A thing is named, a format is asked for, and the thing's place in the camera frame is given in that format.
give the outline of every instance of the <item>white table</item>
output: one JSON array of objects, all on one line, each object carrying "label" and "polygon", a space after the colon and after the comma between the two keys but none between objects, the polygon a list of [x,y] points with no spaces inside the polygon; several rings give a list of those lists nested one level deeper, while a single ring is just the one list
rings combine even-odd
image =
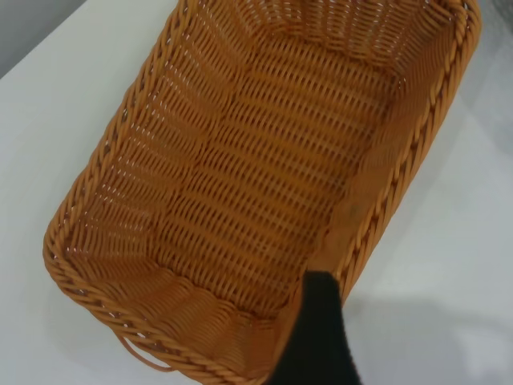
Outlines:
[{"label": "white table", "polygon": [[[42,236],[176,1],[88,0],[0,80],[0,381],[194,383],[60,293]],[[513,383],[513,36],[487,28],[345,308],[365,385]]]}]

